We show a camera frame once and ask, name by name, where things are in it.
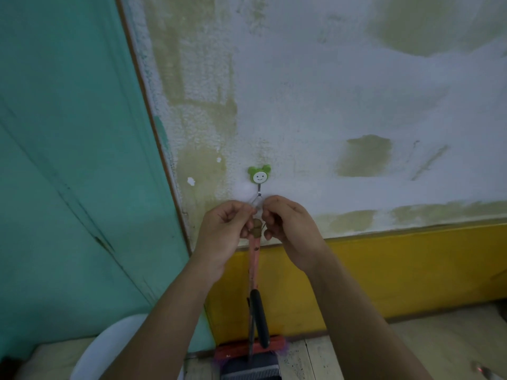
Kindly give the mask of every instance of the person's right hand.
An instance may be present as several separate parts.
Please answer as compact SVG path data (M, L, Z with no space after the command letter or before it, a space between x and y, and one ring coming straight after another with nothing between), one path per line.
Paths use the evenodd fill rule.
M307 210L282 196L264 201L262 219L266 222L266 240L279 239L296 267L308 273L317 255L326 252L327 245Z

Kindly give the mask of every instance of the hand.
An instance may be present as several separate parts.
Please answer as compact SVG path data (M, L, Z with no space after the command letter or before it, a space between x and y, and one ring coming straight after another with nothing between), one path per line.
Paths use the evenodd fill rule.
M240 201L227 201L206 212L191 260L202 263L213 282L224 273L225 263L254 227L252 215L257 209Z
M262 219L266 222L266 240L279 239L296 267L308 273L316 264L316 257L328 250L317 225L307 210L282 196L264 201Z

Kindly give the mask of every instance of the person's left hand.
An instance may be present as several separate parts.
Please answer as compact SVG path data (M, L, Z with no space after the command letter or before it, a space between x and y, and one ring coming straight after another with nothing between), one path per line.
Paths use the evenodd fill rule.
M213 282L222 277L239 239L248 238L254 227L252 215L256 213L250 204L227 201L204 215L192 259L204 264Z

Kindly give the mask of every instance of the white wall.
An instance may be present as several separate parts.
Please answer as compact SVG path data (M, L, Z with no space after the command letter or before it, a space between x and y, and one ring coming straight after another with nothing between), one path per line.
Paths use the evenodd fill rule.
M325 237L507 214L507 0L126 4L192 242L251 165Z

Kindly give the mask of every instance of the forearm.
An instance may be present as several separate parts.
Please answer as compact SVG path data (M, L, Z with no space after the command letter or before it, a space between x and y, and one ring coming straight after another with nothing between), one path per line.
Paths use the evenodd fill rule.
M308 278L345 379L431 379L331 250Z
M101 380L176 379L212 284L190 259Z

